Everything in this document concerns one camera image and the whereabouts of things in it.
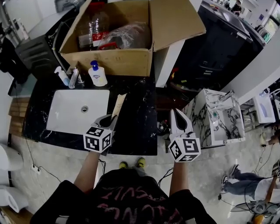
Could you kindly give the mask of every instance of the white sink basin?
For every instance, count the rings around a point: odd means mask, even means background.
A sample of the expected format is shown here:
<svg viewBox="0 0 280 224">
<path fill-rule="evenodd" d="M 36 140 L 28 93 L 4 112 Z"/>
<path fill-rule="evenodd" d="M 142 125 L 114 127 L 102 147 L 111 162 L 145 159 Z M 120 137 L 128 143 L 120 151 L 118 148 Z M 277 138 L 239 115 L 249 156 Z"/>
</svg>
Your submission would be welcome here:
<svg viewBox="0 0 280 224">
<path fill-rule="evenodd" d="M 57 90 L 49 111 L 47 130 L 84 134 L 107 114 L 109 90 Z"/>
</svg>

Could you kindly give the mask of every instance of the electrical cable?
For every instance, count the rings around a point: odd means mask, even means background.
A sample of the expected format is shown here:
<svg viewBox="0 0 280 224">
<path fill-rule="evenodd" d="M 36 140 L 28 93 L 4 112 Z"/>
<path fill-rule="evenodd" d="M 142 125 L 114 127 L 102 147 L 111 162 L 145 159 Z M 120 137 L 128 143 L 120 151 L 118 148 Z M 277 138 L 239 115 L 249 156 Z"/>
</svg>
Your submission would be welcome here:
<svg viewBox="0 0 280 224">
<path fill-rule="evenodd" d="M 37 182 L 38 182 L 38 184 L 39 184 L 39 186 L 40 186 L 40 188 L 41 188 L 41 191 L 42 191 L 42 193 L 43 193 L 43 196 L 44 196 L 44 198 L 45 198 L 45 202 L 46 202 L 47 199 L 46 199 L 45 193 L 44 193 L 44 191 L 43 191 L 43 188 L 42 188 L 42 186 L 41 186 L 41 184 L 40 184 L 40 182 L 39 182 L 38 175 L 36 175 L 36 178 L 37 178 Z"/>
<path fill-rule="evenodd" d="M 271 156 L 271 153 L 272 153 L 272 150 L 273 150 L 273 146 L 274 146 L 274 144 L 271 146 L 270 154 L 269 154 L 269 156 L 268 156 L 266 162 L 260 167 L 260 169 L 257 170 L 258 165 L 263 163 L 262 155 L 263 155 L 263 153 L 264 153 L 264 151 L 265 151 L 265 149 L 266 149 L 266 148 L 264 148 L 264 150 L 262 151 L 262 154 L 261 154 L 261 156 L 260 156 L 260 158 L 259 158 L 259 162 L 258 162 L 258 164 L 257 164 L 257 166 L 256 166 L 256 168 L 255 168 L 255 170 L 252 171 L 252 173 L 255 173 L 256 175 L 259 175 L 259 171 L 263 168 L 263 166 L 264 166 L 265 164 L 267 164 L 268 160 L 270 159 L 270 156 Z M 244 189 L 244 201 L 245 201 L 245 204 L 246 204 L 246 206 L 248 207 L 248 211 L 249 211 L 250 213 L 254 213 L 254 212 L 249 208 L 249 206 L 248 206 L 248 204 L 247 204 L 247 202 L 246 202 L 246 189 L 247 189 L 247 187 L 249 187 L 253 182 L 256 182 L 256 181 L 250 182 L 250 183 L 245 187 L 245 189 Z M 222 200 L 222 199 L 221 199 L 221 198 L 222 198 L 222 197 L 221 197 L 221 194 L 219 194 L 219 196 L 218 196 L 218 199 L 219 199 L 219 200 Z"/>
<path fill-rule="evenodd" d="M 270 150 L 270 154 L 269 157 L 267 159 L 267 161 L 261 166 L 261 168 L 263 168 L 263 166 L 268 162 L 268 160 L 270 159 L 271 153 L 272 153 L 272 149 L 273 149 L 273 145 L 271 146 L 271 150 Z"/>
<path fill-rule="evenodd" d="M 14 83 L 14 89 L 15 89 L 15 92 L 16 92 L 16 101 L 17 101 L 17 107 L 18 107 L 18 115 L 20 116 L 20 106 L 19 106 L 19 103 L 18 103 L 18 92 L 17 92 L 17 86 L 16 84 Z M 30 150 L 30 147 L 29 147 L 29 144 L 28 144 L 28 141 L 27 141 L 27 138 L 25 138 L 25 141 L 26 141 L 26 144 L 27 144 L 27 147 L 28 147 L 28 150 L 29 150 L 29 153 L 30 153 L 30 157 L 32 159 L 32 166 L 35 167 L 35 162 L 34 162 L 34 159 L 33 159 L 33 156 L 32 156 L 32 153 L 31 153 L 31 150 Z M 47 173 L 49 173 L 50 175 L 52 175 L 53 177 L 55 177 L 60 183 L 61 181 L 52 173 L 48 172 L 44 167 L 42 167 Z"/>
<path fill-rule="evenodd" d="M 158 181 L 157 185 L 158 185 L 159 187 L 161 187 L 161 181 L 162 181 L 164 178 L 170 176 L 170 175 L 173 173 L 173 172 L 171 172 L 170 174 L 168 174 L 171 170 L 173 170 L 173 167 L 172 167 L 171 169 L 167 170 L 166 174 Z"/>
<path fill-rule="evenodd" d="M 272 95 L 273 93 L 274 93 L 275 95 L 277 95 L 278 93 L 280 93 L 280 89 L 276 89 L 276 90 L 272 91 L 272 92 L 270 93 L 270 95 Z"/>
<path fill-rule="evenodd" d="M 106 168 L 106 162 L 101 160 L 101 159 L 99 159 L 98 161 L 101 162 L 101 165 L 103 167 L 103 171 L 102 172 L 103 172 L 103 175 L 104 175 L 105 174 L 105 168 Z"/>
<path fill-rule="evenodd" d="M 222 199 L 220 199 L 220 200 L 221 200 L 221 201 L 223 201 L 223 202 L 225 202 L 226 204 L 231 205 L 231 206 L 234 206 L 234 207 L 237 207 L 237 208 L 243 209 L 243 210 L 245 210 L 245 211 L 249 211 L 249 210 L 247 210 L 247 209 L 244 209 L 244 208 L 238 207 L 238 206 L 236 206 L 236 205 L 232 205 L 232 204 L 230 204 L 230 203 L 228 203 L 228 202 L 226 202 L 226 201 L 224 201 L 224 200 L 222 200 Z"/>
<path fill-rule="evenodd" d="M 264 149 L 263 149 L 263 151 L 262 151 L 262 154 L 261 154 L 261 156 L 260 156 L 260 158 L 259 158 L 259 162 L 258 162 L 258 164 L 257 164 L 257 166 L 256 166 L 256 168 L 255 168 L 255 170 L 252 170 L 251 173 L 254 173 L 254 174 L 256 174 L 256 175 L 259 175 L 259 171 L 257 171 L 257 168 L 258 168 L 259 164 L 262 164 L 262 163 L 263 163 L 263 153 L 264 153 L 265 150 L 266 150 L 266 147 L 264 147 Z"/>
<path fill-rule="evenodd" d="M 47 173 L 49 173 L 51 176 L 53 176 L 53 177 L 55 177 L 60 183 L 61 183 L 61 181 L 54 175 L 54 174 L 52 174 L 52 173 L 50 173 L 49 171 L 47 171 L 45 168 L 43 168 Z"/>
</svg>

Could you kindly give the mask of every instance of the wooden panel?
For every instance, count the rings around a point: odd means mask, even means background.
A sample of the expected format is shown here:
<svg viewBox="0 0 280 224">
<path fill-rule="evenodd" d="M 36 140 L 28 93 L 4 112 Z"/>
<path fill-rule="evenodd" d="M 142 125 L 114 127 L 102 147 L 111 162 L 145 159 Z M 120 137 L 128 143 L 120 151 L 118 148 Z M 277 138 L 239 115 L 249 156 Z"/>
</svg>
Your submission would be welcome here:
<svg viewBox="0 0 280 224">
<path fill-rule="evenodd" d="M 18 112 L 18 110 L 20 112 L 26 112 L 27 107 L 13 107 L 13 106 L 10 107 L 10 111 L 17 111 Z"/>
<path fill-rule="evenodd" d="M 20 136 L 30 98 L 14 98 L 12 100 L 9 115 L 11 116 L 9 133 Z"/>
<path fill-rule="evenodd" d="M 25 117 L 25 112 L 10 111 L 9 115 L 12 117 Z"/>
<path fill-rule="evenodd" d="M 25 208 L 19 213 L 14 212 L 9 206 L 1 207 L 1 210 L 9 218 L 12 224 L 29 224 L 33 216 Z"/>
<path fill-rule="evenodd" d="M 14 98 L 13 102 L 28 103 L 29 100 L 30 100 L 30 97 L 28 97 L 28 98 Z"/>
<path fill-rule="evenodd" d="M 12 101 L 11 106 L 12 106 L 12 107 L 27 107 L 27 106 L 28 106 L 28 103 L 22 103 L 22 102 Z"/>
</svg>

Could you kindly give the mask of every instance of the jeans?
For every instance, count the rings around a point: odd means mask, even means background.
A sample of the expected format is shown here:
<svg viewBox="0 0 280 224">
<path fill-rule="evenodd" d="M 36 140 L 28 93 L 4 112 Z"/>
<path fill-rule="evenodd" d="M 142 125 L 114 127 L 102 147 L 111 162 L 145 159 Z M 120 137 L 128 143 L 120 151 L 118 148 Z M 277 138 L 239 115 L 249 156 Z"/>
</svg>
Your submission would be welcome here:
<svg viewBox="0 0 280 224">
<path fill-rule="evenodd" d="M 144 177 L 144 176 L 148 176 L 147 173 L 145 173 L 145 170 L 143 167 L 136 167 L 136 166 L 133 166 L 132 169 L 136 170 L 136 172 L 138 173 L 138 175 L 140 177 Z"/>
<path fill-rule="evenodd" d="M 265 179 L 254 173 L 241 173 L 240 170 L 234 172 L 234 178 L 239 181 L 234 184 L 226 182 L 224 190 L 235 195 L 249 195 L 253 199 L 255 199 L 255 190 L 258 183 Z"/>
</svg>

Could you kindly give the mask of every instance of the power outlet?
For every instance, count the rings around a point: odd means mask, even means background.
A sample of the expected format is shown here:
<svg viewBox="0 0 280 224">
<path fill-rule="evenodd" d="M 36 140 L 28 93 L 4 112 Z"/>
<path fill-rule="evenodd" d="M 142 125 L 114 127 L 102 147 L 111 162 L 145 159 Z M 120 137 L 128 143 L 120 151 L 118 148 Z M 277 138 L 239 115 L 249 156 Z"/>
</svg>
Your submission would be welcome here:
<svg viewBox="0 0 280 224">
<path fill-rule="evenodd" d="M 35 165 L 31 166 L 31 170 L 34 171 L 35 173 L 39 174 L 39 175 L 41 174 L 41 170 Z"/>
</svg>

